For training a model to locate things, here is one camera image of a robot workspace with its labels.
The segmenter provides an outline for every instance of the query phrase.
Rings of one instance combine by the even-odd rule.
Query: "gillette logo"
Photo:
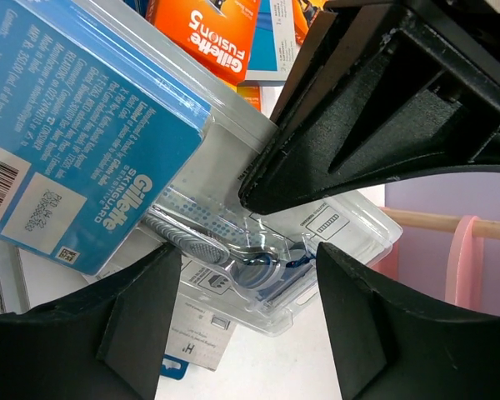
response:
[[[202,20],[203,15],[199,11],[191,12],[189,27],[195,31],[191,34],[191,43],[197,45],[201,53],[216,57],[218,64],[230,67],[235,73],[240,73],[243,69],[241,61],[244,59],[245,52],[238,51],[237,46],[206,27]]]
[[[131,182],[134,173],[135,170],[130,170],[128,175],[123,179],[123,183],[126,181]],[[98,214],[97,219],[100,218],[100,220],[102,220],[102,225],[108,231],[112,231],[119,225],[122,226],[128,220],[128,215],[126,215],[128,210],[131,208],[137,210],[139,206],[143,204],[145,193],[150,192],[152,187],[152,179],[146,175],[137,175],[126,191],[123,190],[125,188],[124,184],[121,184],[112,195],[112,198],[118,198],[118,194],[122,193],[120,199],[117,200],[109,214],[104,213],[104,217],[107,215],[106,218],[102,219],[101,214]]]

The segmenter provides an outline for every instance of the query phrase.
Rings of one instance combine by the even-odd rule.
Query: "product label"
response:
[[[69,5],[0,0],[0,237],[93,274],[196,150],[208,105],[159,68],[145,94],[99,38],[120,39]]]
[[[215,371],[235,323],[184,296],[176,297],[165,352]]]
[[[219,78],[244,80],[260,0],[152,0],[148,20]]]

